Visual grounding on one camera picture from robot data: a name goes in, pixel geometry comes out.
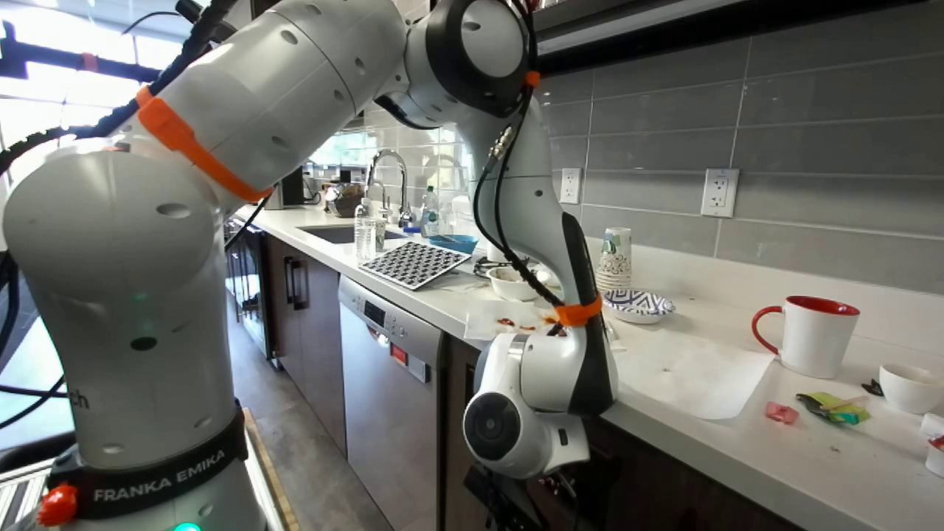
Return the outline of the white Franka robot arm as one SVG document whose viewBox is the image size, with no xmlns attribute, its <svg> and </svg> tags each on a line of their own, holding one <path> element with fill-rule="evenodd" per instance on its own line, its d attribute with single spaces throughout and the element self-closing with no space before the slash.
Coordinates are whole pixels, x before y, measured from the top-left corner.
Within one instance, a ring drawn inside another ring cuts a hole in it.
<svg viewBox="0 0 944 531">
<path fill-rule="evenodd" d="M 528 0 L 279 0 L 76 132 L 3 206 L 3 240 L 66 370 L 75 445 L 7 531 L 268 531 L 245 471 L 224 311 L 224 222 L 366 107 L 464 123 L 479 230 L 562 280 L 547 334 L 491 343 L 464 411 L 470 454 L 537 477 L 591 454 L 615 402 L 602 296 L 562 209 L 537 107 Z"/>
</svg>

